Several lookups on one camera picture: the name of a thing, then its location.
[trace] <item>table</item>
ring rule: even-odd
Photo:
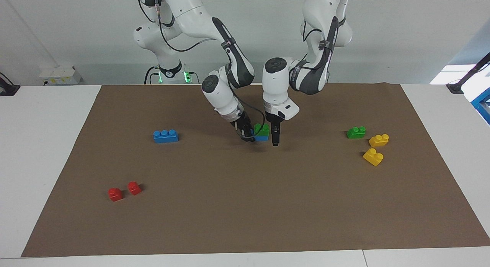
[[[402,85],[485,231],[490,231],[490,129],[464,96],[445,86]],[[68,159],[100,86],[23,87],[0,100],[0,266],[43,265],[334,265],[487,266],[490,247],[296,253],[91,256],[15,259]]]

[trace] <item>green lego brick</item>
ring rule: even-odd
[[[269,128],[268,124],[264,124],[262,130],[259,133],[257,133],[261,126],[262,124],[255,124],[253,134],[256,136],[269,136],[269,134],[271,134],[271,129]]]
[[[347,137],[349,139],[358,139],[358,138],[363,138],[364,135],[366,135],[366,128],[364,126],[361,127],[352,127],[347,131]]]

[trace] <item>cable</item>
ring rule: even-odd
[[[199,81],[199,76],[196,72],[189,72],[189,75],[196,75],[196,77],[198,78],[198,84],[201,84],[201,81]]]
[[[320,32],[320,33],[322,33],[322,30],[320,30],[320,29],[313,29],[305,37],[305,31],[306,31],[306,21],[303,21],[303,42],[305,42],[306,39],[308,38],[308,36],[310,36],[310,34],[313,33],[313,32]]]
[[[152,67],[150,67],[150,68],[148,69],[147,74],[145,75],[145,82],[143,82],[143,84],[146,84],[146,83],[147,83],[148,75],[150,74],[150,72],[151,72],[153,69],[157,69],[157,66],[152,66]]]
[[[152,21],[152,20],[151,20],[151,19],[148,17],[147,13],[145,13],[145,11],[144,11],[144,9],[143,9],[143,6],[141,5],[141,0],[138,0],[138,4],[140,5],[140,9],[141,9],[141,11],[143,12],[143,14],[146,16],[146,18],[148,18],[148,21],[150,21],[151,23],[155,23],[155,21]]]
[[[482,67],[480,70],[478,70],[478,72],[476,72],[476,73],[479,73],[479,72],[481,72],[481,71],[485,70],[485,69],[486,69],[486,68],[487,68],[489,65],[490,65],[490,63],[487,63],[487,65],[483,66],[483,67]],[[459,81],[459,80],[461,80],[461,79],[457,79],[457,80],[450,81],[450,82],[448,82],[447,84],[451,84],[452,82]]]
[[[230,72],[231,72],[231,69],[230,69],[230,70],[228,70],[228,73],[226,73],[226,78],[228,78],[228,75],[229,75],[229,73],[230,73]],[[241,134],[240,134],[238,131],[235,131],[235,132],[238,134],[238,136],[240,136],[241,138],[254,138],[254,137],[255,137],[255,136],[257,136],[257,135],[260,133],[260,131],[261,131],[261,130],[264,128],[264,124],[266,124],[266,115],[265,115],[265,114],[264,114],[264,112],[262,112],[260,109],[257,109],[257,108],[255,108],[255,107],[253,107],[253,106],[249,105],[248,103],[245,103],[245,102],[244,102],[242,99],[240,99],[240,97],[238,97],[238,96],[237,96],[237,94],[235,93],[235,91],[233,90],[233,88],[231,88],[231,83],[230,83],[230,81],[228,81],[228,87],[230,88],[231,93],[233,93],[233,96],[235,96],[235,97],[237,98],[237,100],[238,100],[240,103],[244,104],[245,106],[248,106],[248,107],[252,108],[253,110],[255,110],[255,111],[259,112],[259,113],[262,115],[262,126],[261,126],[261,127],[260,127],[260,129],[257,131],[257,133],[255,133],[253,136],[250,136],[250,137],[242,136],[242,135],[241,135]]]
[[[160,76],[159,73],[153,73],[150,75],[150,84],[152,84],[152,76],[157,75],[158,77]]]
[[[185,50],[179,50],[179,49],[175,49],[172,45],[170,45],[167,41],[167,39],[165,38],[165,35],[163,34],[163,29],[162,29],[162,21],[161,21],[161,18],[158,18],[158,25],[160,25],[160,33],[162,34],[162,37],[163,37],[163,40],[165,41],[165,43],[168,45],[168,47],[170,47],[172,50],[174,51],[177,51],[177,52],[187,52],[189,50],[191,50],[192,48],[198,46],[199,44],[201,43],[204,43],[206,41],[210,41],[210,40],[214,40],[214,39],[204,39],[204,40],[201,40],[200,42],[194,44],[193,46],[185,49]]]
[[[327,61],[328,61],[328,58],[325,58],[325,61],[324,61],[325,63],[322,63],[321,65],[320,65],[320,63],[318,63],[318,64],[317,64],[317,66],[315,66],[315,67],[304,67],[304,65],[301,65],[301,68],[300,68],[300,69],[303,69],[303,68],[304,68],[304,69],[308,69],[308,70],[318,70],[318,69],[320,69],[320,68],[321,68],[323,65],[325,65]]]
[[[2,75],[2,77],[4,77],[5,79],[7,79],[10,82],[10,85],[14,85],[14,83],[7,76],[5,76],[4,73],[0,72],[0,75]]]

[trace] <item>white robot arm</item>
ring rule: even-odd
[[[251,132],[250,119],[231,89],[250,85],[255,72],[224,24],[206,11],[201,0],[140,1],[145,4],[147,10],[144,12],[150,23],[138,28],[134,37],[142,48],[156,54],[161,70],[164,68],[164,74],[176,72],[181,67],[175,51],[188,50],[175,49],[168,43],[180,33],[189,37],[217,40],[221,44],[229,63],[206,77],[202,84],[203,94],[215,110],[235,127],[243,140],[253,142],[255,138]],[[162,18],[169,22],[162,23]]]
[[[168,23],[161,23],[162,33],[167,40],[178,37],[182,30],[175,24],[170,7],[166,2],[157,0],[161,4],[161,12],[164,17],[171,18]],[[185,83],[185,74],[182,62],[177,55],[177,52],[168,47],[162,39],[158,16],[156,13],[155,0],[139,0],[142,11],[147,16],[149,22],[141,25],[133,32],[133,38],[136,43],[143,49],[153,52],[158,60],[160,75],[162,82],[165,84],[180,84]]]
[[[279,145],[280,123],[299,112],[287,94],[288,85],[308,95],[320,92],[327,82],[334,46],[346,46],[352,39],[352,29],[345,22],[347,3],[348,0],[305,0],[305,23],[301,28],[303,41],[308,43],[308,58],[273,58],[265,64],[264,109],[274,146]]]

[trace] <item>black clamp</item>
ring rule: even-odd
[[[223,49],[227,49],[229,48],[231,45],[233,44],[236,44],[237,42],[235,41],[235,39],[233,37],[230,37],[228,40],[225,40],[222,44],[221,44],[221,47],[223,47]]]
[[[329,41],[320,41],[320,43],[318,44],[318,48],[320,50],[323,50],[324,48],[327,48],[330,51],[333,51],[334,44],[333,44],[333,42],[329,42]]]

